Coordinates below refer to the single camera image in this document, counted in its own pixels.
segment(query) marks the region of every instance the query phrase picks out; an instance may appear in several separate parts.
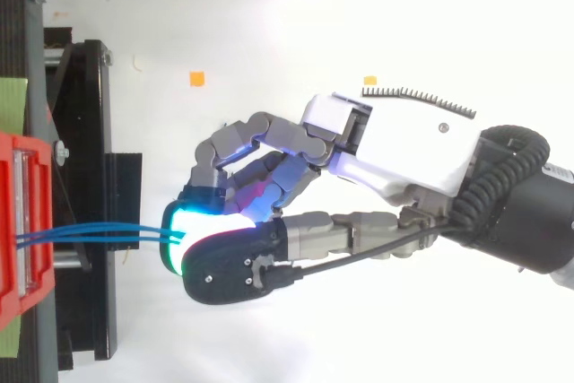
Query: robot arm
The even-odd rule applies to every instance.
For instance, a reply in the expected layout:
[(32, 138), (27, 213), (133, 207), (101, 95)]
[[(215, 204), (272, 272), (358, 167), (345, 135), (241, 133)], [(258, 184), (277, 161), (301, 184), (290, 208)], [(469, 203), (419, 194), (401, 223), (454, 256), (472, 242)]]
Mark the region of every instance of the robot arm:
[[(208, 304), (254, 299), (363, 258), (409, 257), (439, 234), (543, 274), (563, 272), (574, 257), (574, 176), (545, 164), (549, 148), (540, 135), (514, 126), (481, 134), (473, 118), (427, 94), (369, 89), (361, 101), (316, 96), (300, 125), (257, 113), (216, 132), (197, 147), (179, 199), (257, 225), (191, 247), (182, 261), (187, 293)], [(259, 143), (279, 152), (227, 178), (223, 168)], [(321, 170), (372, 188), (402, 206), (400, 216), (280, 218)], [(293, 265), (328, 253), (350, 255)]]

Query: silver rod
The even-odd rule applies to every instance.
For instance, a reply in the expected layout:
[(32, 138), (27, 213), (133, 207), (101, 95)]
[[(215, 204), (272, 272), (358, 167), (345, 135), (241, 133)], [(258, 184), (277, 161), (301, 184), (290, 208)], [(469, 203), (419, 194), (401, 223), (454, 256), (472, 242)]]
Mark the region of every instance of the silver rod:
[(57, 250), (54, 252), (55, 269), (81, 268), (82, 263), (75, 250)]
[(64, 54), (63, 48), (48, 48), (44, 50), (44, 66), (57, 67)]

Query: robotic finger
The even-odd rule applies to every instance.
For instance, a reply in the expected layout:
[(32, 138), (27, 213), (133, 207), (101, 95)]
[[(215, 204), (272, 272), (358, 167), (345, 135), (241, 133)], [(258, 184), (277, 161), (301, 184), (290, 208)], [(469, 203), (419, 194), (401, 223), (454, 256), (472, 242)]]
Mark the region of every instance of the robotic finger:
[(364, 253), (376, 258), (409, 257), (436, 238), (432, 231), (427, 234), (421, 229), (430, 221), (429, 217), (405, 225), (391, 213), (313, 212), (215, 234), (184, 255), (184, 286), (191, 298), (209, 305), (261, 298), (302, 279), (305, 271), (313, 274), (321, 267), (293, 266), (302, 259), (322, 259), (329, 253), (348, 253), (357, 260), (365, 258)]

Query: white backdrop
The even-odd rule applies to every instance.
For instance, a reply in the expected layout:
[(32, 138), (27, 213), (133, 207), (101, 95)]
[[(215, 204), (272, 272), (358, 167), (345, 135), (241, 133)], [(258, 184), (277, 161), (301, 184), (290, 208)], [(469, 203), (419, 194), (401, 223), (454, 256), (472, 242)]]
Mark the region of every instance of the white backdrop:
[[(48, 0), (45, 23), (113, 50), (113, 149), (143, 152), (142, 222), (157, 225), (197, 143), (224, 122), (259, 110), (298, 121), (314, 93), (356, 96), (366, 74), (477, 109), (482, 126), (529, 126), (552, 162), (574, 168), (571, 5)], [(205, 87), (190, 88), (192, 70), (205, 71)], [(387, 208), (324, 176), (287, 213), (314, 209)], [(65, 383), (572, 379), (574, 292), (445, 239), (219, 308), (190, 300), (155, 246), (118, 261), (119, 349), (108, 362), (76, 355)]]

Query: blue cable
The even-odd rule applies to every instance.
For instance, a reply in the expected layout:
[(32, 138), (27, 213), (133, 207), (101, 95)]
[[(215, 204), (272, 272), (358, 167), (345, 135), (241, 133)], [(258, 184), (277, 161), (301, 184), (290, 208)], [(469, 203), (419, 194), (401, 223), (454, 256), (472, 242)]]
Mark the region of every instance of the blue cable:
[(121, 223), (121, 222), (93, 222), (93, 223), (81, 223), (73, 224), (70, 226), (62, 226), (59, 228), (48, 229), (45, 231), (36, 231), (30, 233), (23, 233), (17, 235), (17, 239), (27, 239), (27, 238), (43, 238), (45, 236), (62, 236), (62, 235), (73, 235), (82, 233), (94, 233), (94, 232), (107, 232), (107, 231), (149, 231), (160, 233), (166, 235), (167, 237), (175, 237), (182, 239), (186, 233), (181, 231), (172, 231), (169, 229), (158, 229), (150, 226), (143, 226), (140, 224), (132, 223)]
[(35, 246), (37, 244), (48, 244), (50, 242), (137, 242), (137, 241), (152, 241), (166, 244), (179, 244), (179, 241), (173, 239), (165, 239), (158, 237), (46, 237), (42, 239), (32, 239), (28, 241), (19, 242), (16, 245), (17, 249)]

